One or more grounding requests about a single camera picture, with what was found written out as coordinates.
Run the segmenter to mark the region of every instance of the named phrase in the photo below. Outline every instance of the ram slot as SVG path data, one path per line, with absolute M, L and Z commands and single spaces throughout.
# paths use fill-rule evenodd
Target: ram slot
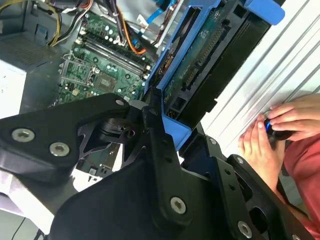
M 120 55 L 116 51 L 96 42 L 95 40 L 87 38 L 85 42 L 83 43 L 84 47 L 103 56 L 108 58 L 110 61 L 114 62 L 115 64 L 119 65 L 120 67 L 138 75 L 142 76 L 145 68 L 136 63 L 133 62 L 131 59 Z

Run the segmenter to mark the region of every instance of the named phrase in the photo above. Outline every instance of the hand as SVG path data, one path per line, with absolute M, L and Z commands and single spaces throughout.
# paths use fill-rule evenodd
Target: hand
M 320 94 L 298 98 L 271 108 L 268 118 L 275 131 L 295 131 L 289 138 L 299 141 L 320 133 Z
M 260 115 L 257 121 L 239 138 L 238 147 L 248 164 L 269 188 L 275 192 L 283 158 L 279 157 L 272 150 L 268 141 L 264 120 L 264 116 Z

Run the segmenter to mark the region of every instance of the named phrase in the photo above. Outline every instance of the motherboard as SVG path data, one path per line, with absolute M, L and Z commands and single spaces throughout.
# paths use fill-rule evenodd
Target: motherboard
M 120 42 L 116 22 L 89 12 L 78 37 L 60 65 L 60 90 L 57 104 L 114 93 L 124 100 L 140 100 L 145 82 L 154 66 L 147 55 L 132 52 Z M 112 143 L 100 152 L 80 159 L 77 168 L 97 177 L 112 172 L 119 144 Z

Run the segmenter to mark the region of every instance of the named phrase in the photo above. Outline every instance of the person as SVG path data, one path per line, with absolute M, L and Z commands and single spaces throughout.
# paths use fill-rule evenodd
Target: person
M 272 150 L 264 116 L 239 138 L 239 151 L 269 188 L 286 204 L 277 191 L 278 176 L 284 164 L 294 179 L 312 220 L 286 204 L 316 240 L 320 240 L 320 94 L 307 95 L 270 108 L 268 114 L 275 131 L 294 131 L 285 150 L 279 141 Z

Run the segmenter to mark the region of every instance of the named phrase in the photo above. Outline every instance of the metal panel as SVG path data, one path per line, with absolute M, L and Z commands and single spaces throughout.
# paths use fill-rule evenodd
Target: metal panel
M 201 123 L 228 156 L 238 138 L 270 106 L 320 90 L 320 2 L 287 0 L 272 26 Z

